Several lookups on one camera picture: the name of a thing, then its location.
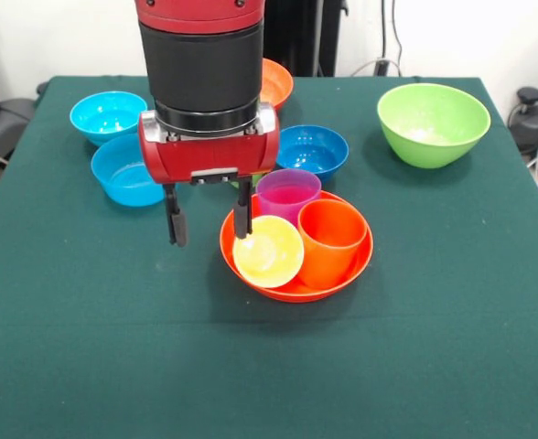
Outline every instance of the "plastic bowl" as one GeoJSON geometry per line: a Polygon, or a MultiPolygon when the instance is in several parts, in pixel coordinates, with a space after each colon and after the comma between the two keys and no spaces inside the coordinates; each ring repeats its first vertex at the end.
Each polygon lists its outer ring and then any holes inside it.
{"type": "Polygon", "coordinates": [[[335,131],[315,125],[286,128],[279,139],[277,164],[304,169],[328,181],[349,158],[349,144],[335,131]]]}
{"type": "Polygon", "coordinates": [[[296,277],[304,261],[304,243],[297,229],[279,217],[253,219],[253,233],[234,240],[234,264],[250,284],[276,288],[296,277]]]}
{"type": "Polygon", "coordinates": [[[281,110],[294,90],[294,78],[281,64],[263,59],[263,87],[261,102],[270,102],[276,111],[281,110]]]}
{"type": "Polygon", "coordinates": [[[381,97],[377,111],[393,151],[409,165],[428,169],[458,160],[490,128],[482,102],[445,85],[397,87],[381,97]]]}
{"type": "Polygon", "coordinates": [[[70,121],[86,138],[101,146],[124,134],[136,133],[145,100],[126,91],[107,91],[82,99],[70,112],[70,121]]]}
{"type": "MultiPolygon", "coordinates": [[[[321,192],[322,199],[335,199],[338,201],[344,201],[342,198],[337,197],[336,195],[330,194],[326,191],[321,192]]],[[[253,217],[258,217],[261,215],[261,209],[259,206],[259,197],[253,195],[253,217]]],[[[364,270],[369,265],[369,261],[372,257],[373,252],[373,238],[371,230],[368,231],[367,237],[362,241],[359,246],[357,255],[352,265],[348,271],[342,276],[338,284],[332,288],[320,290],[317,288],[311,288],[305,285],[300,279],[299,276],[294,277],[294,279],[278,288],[262,288],[255,286],[247,282],[244,277],[239,273],[234,264],[234,258],[232,256],[232,246],[234,244],[234,224],[233,224],[233,213],[229,213],[224,222],[222,223],[220,242],[221,242],[221,253],[224,261],[228,264],[231,270],[241,278],[243,282],[251,286],[254,290],[258,291],[260,294],[266,295],[274,300],[279,300],[282,302],[289,303],[306,303],[306,302],[315,302],[317,300],[324,299],[330,295],[333,295],[339,291],[342,291],[344,288],[352,284],[364,270]]]]}
{"type": "Polygon", "coordinates": [[[100,147],[91,169],[106,195],[119,204],[138,208],[163,200],[163,188],[145,167],[137,134],[117,137],[100,147]]]}

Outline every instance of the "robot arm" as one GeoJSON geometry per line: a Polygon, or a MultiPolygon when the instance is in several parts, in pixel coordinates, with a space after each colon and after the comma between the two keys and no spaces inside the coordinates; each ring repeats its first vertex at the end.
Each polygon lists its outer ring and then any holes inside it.
{"type": "Polygon", "coordinates": [[[166,191],[172,243],[187,243],[176,183],[239,181],[236,234],[251,232],[251,175],[273,169],[279,126],[259,103],[264,0],[135,0],[156,109],[141,115],[145,164],[166,191]]]}

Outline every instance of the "orange cup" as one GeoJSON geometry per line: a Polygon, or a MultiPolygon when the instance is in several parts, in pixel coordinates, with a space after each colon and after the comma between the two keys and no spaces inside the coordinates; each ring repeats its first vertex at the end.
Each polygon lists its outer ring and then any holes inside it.
{"type": "Polygon", "coordinates": [[[306,255],[299,278],[311,288],[336,285],[350,268],[369,232],[358,210],[334,199],[318,199],[299,212],[299,232],[306,255]]]}

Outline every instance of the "white wall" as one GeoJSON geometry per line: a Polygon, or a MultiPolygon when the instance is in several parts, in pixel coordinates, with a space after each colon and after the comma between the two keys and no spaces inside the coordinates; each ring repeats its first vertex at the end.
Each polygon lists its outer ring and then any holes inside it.
{"type": "Polygon", "coordinates": [[[146,74],[134,0],[0,0],[1,99],[103,74],[146,74]]]}
{"type": "MultiPolygon", "coordinates": [[[[380,1],[348,1],[340,76],[381,50],[380,1]]],[[[502,113],[518,87],[538,87],[538,0],[396,1],[403,74],[480,76],[502,113]]],[[[145,74],[134,10],[133,0],[0,0],[0,97],[34,96],[53,75],[145,74]]]]}
{"type": "MultiPolygon", "coordinates": [[[[380,1],[348,0],[337,75],[381,55],[380,1]]],[[[391,20],[391,0],[387,0],[391,20]]],[[[404,75],[479,76],[506,114],[523,85],[538,87],[538,0],[396,0],[404,75]]],[[[387,57],[397,54],[391,23],[387,57]]],[[[372,67],[363,74],[372,74],[372,67]]]]}

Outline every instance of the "red plate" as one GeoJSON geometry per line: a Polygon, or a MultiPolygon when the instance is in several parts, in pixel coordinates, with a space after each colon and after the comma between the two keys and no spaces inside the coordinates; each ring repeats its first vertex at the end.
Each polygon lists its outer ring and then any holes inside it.
{"type": "MultiPolygon", "coordinates": [[[[324,190],[321,193],[321,197],[325,199],[336,199],[338,201],[348,203],[348,201],[345,201],[344,199],[330,194],[324,190]]],[[[259,208],[259,199],[256,195],[253,195],[253,218],[260,215],[261,212],[259,208]]],[[[294,280],[289,284],[285,284],[279,288],[260,288],[245,281],[234,265],[234,260],[232,258],[232,245],[234,243],[234,224],[232,216],[232,212],[229,213],[228,217],[226,217],[222,223],[221,228],[221,252],[222,257],[224,257],[224,261],[226,261],[229,267],[231,267],[231,270],[237,276],[239,276],[243,282],[251,286],[259,293],[275,300],[302,304],[305,302],[315,302],[328,297],[329,295],[333,295],[350,285],[357,277],[359,277],[364,269],[367,268],[367,265],[372,257],[373,242],[371,228],[369,228],[366,238],[359,247],[359,252],[356,256],[354,264],[352,264],[352,266],[349,268],[347,274],[344,276],[344,280],[333,288],[329,288],[328,290],[315,290],[303,284],[297,277],[295,277],[294,280]]]]}

